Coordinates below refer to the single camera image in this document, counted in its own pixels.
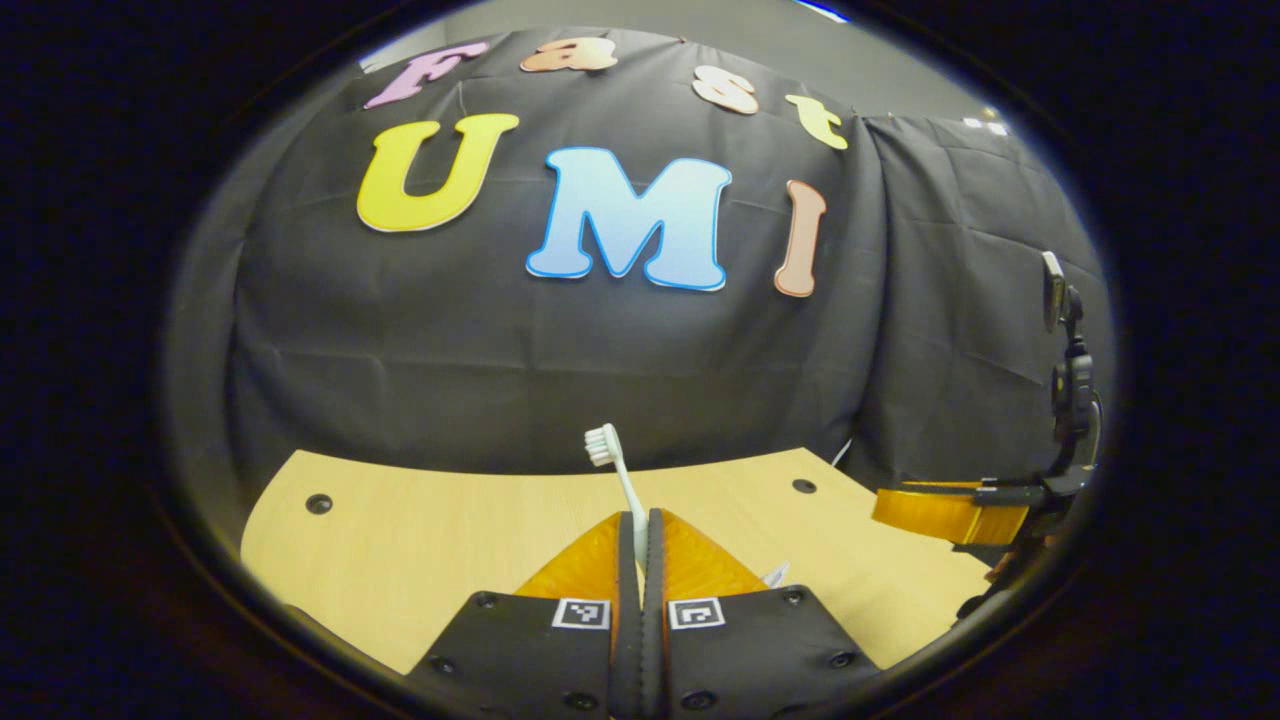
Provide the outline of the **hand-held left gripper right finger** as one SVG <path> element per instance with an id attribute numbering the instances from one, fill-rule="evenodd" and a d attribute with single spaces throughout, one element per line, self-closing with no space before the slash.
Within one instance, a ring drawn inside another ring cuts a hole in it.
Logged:
<path id="1" fill-rule="evenodd" d="M 810 588 L 768 585 L 671 511 L 646 532 L 645 717 L 796 719 L 879 674 Z"/>

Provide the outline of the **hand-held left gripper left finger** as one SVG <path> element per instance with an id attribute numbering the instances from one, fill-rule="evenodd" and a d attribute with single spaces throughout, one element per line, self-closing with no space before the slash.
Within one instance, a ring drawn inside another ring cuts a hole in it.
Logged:
<path id="1" fill-rule="evenodd" d="M 617 512 L 511 594 L 477 591 L 407 674 L 457 719 L 636 717 L 634 520 Z"/>

